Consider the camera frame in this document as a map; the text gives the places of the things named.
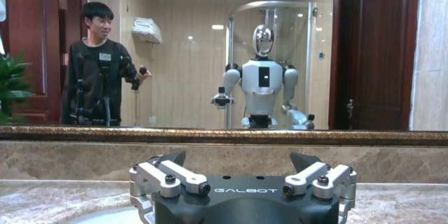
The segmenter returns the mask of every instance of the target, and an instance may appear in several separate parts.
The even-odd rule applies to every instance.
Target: name badge
[[[99,60],[111,61],[111,55],[99,52]]]

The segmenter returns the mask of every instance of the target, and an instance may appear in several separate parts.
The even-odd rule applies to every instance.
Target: sink
[[[69,222],[69,224],[121,224],[142,223],[138,217],[138,211],[134,207],[123,207],[110,210],[102,210],[89,215],[83,215]]]

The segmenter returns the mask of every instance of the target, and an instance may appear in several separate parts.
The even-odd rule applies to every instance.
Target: silver robot head
[[[267,57],[273,46],[273,31],[265,25],[254,28],[251,41],[257,56]]]

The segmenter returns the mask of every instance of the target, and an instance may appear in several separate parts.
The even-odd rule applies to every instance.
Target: green plant
[[[13,102],[23,102],[34,94],[27,92],[29,84],[22,82],[26,63],[22,63],[23,53],[14,60],[9,54],[0,56],[0,125],[18,120],[11,116]]]

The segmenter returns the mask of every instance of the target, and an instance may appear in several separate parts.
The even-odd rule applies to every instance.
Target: man
[[[81,15],[87,38],[70,45],[61,123],[118,126],[121,78],[137,88],[150,73],[135,71],[123,46],[106,38],[113,20],[109,7],[89,2]]]

